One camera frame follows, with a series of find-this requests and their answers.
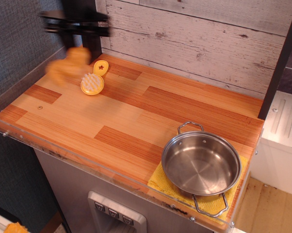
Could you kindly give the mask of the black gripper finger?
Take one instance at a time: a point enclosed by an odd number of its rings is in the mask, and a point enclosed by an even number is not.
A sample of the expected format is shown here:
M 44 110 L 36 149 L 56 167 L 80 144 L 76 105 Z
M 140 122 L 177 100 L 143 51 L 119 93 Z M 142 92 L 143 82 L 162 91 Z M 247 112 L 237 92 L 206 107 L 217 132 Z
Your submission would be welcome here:
M 101 55 L 100 37 L 97 35 L 82 35 L 82 45 L 88 48 L 91 53 L 91 58 L 98 58 Z
M 81 36 L 64 34 L 62 36 L 62 42 L 66 50 L 72 47 L 79 47 L 81 45 Z

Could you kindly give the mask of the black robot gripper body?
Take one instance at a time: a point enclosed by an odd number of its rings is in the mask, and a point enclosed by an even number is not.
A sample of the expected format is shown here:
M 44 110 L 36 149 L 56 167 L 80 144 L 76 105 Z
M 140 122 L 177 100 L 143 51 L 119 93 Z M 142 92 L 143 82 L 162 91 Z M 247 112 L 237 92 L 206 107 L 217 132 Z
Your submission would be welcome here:
M 42 11 L 44 29 L 48 33 L 95 35 L 109 37 L 109 17 L 96 10 L 94 0 L 62 0 L 60 10 Z

